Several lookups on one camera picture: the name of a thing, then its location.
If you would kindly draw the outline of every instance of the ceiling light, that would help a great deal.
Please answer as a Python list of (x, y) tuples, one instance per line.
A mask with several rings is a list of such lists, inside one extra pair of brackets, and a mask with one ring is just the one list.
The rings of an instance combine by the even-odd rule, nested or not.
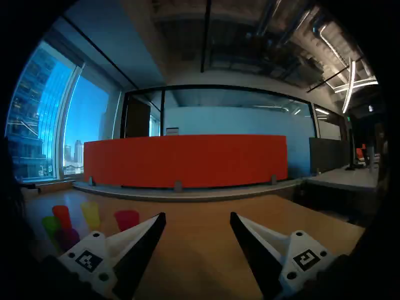
[[(364, 83), (360, 83), (360, 84), (355, 84), (354, 83), (353, 89), (360, 88), (360, 87), (365, 87), (365, 86), (373, 86), (373, 85), (377, 85), (377, 84), (378, 84), (378, 81), (370, 81), (370, 82), (364, 82)], [(339, 92), (346, 91), (347, 89), (348, 89), (347, 87), (344, 87), (342, 89), (335, 90), (334, 92), (336, 94), (336, 93), (339, 93)]]
[(329, 112), (327, 112), (327, 111), (325, 111), (325, 110), (322, 110), (322, 109), (320, 109), (320, 108), (316, 108), (315, 110), (316, 110), (317, 112), (323, 113), (323, 114), (325, 114), (325, 115), (329, 115)]
[(356, 62), (353, 60), (350, 65), (350, 80), (348, 82), (348, 90), (346, 93), (346, 98), (344, 98), (343, 113), (346, 112), (347, 107), (349, 106), (350, 98), (353, 93), (353, 85), (354, 85), (354, 77), (355, 76), (356, 76)]
[[(365, 82), (365, 81), (377, 81), (377, 78), (375, 76), (372, 76), (372, 77), (369, 77), (369, 78), (366, 78), (366, 79), (360, 79), (360, 80), (354, 81), (354, 85), (358, 85), (359, 83), (362, 83), (362, 82)], [(333, 87), (333, 89), (335, 90), (335, 89), (339, 89), (339, 88), (347, 88), (348, 85), (349, 85), (348, 83), (342, 84), (342, 85), (338, 85), (338, 86)]]
[(289, 112), (289, 109), (282, 106), (272, 106), (272, 105), (253, 105), (255, 108), (262, 108), (262, 109), (279, 109)]

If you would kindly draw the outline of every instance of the desk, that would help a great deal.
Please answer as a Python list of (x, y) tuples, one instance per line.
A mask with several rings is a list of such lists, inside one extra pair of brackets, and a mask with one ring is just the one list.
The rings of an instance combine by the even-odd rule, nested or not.
[(337, 168), (320, 175), (309, 177), (306, 182), (354, 192), (375, 192), (378, 184), (378, 166), (372, 172), (368, 168), (346, 171), (348, 166)]
[(349, 254), (364, 232), (361, 227), (276, 195), (221, 202), (157, 203), (71, 189), (40, 195), (26, 205), (27, 218), (37, 239), (46, 238), (40, 221), (52, 213), (54, 205), (68, 206), (72, 226), (84, 237), (89, 230), (80, 203), (85, 201), (98, 203), (100, 231), (106, 236), (119, 232), (113, 217), (118, 210), (136, 210), (140, 221), (159, 212), (166, 213), (164, 232), (135, 294), (138, 300), (261, 299), (259, 287), (229, 224), (232, 211), (285, 235), (304, 230), (336, 255)]

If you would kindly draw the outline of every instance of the orange panel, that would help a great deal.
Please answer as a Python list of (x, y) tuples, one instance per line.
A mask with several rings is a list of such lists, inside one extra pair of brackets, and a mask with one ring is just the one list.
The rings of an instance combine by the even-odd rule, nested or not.
[(132, 137), (84, 143), (84, 179), (98, 184), (227, 187), (288, 177), (286, 137), (261, 134)]

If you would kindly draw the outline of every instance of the building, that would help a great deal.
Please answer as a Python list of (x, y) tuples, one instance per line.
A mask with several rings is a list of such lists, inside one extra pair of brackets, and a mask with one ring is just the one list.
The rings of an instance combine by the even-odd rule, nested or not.
[(64, 146), (64, 160), (65, 161), (71, 160), (71, 146), (68, 145)]
[(101, 140), (104, 140), (104, 130), (105, 130), (105, 127), (106, 127), (106, 113), (105, 112), (103, 112), (102, 114), (101, 114), (101, 118), (100, 118), (100, 124), (99, 124), (99, 126), (98, 126), (98, 140), (99, 141), (101, 141)]
[(75, 142), (75, 151), (73, 153), (73, 160), (76, 163), (84, 163), (84, 144), (78, 139)]
[(64, 175), (81, 174), (84, 172), (84, 166), (80, 162), (65, 161)]
[(54, 124), (70, 71), (43, 44), (21, 76), (7, 120), (9, 153), (21, 180), (55, 176)]

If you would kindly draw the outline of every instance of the gray partition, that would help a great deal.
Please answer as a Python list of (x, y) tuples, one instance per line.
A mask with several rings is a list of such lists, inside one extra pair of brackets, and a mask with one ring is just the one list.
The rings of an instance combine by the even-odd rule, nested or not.
[(309, 138), (310, 171), (326, 172), (349, 164), (349, 142), (326, 138)]

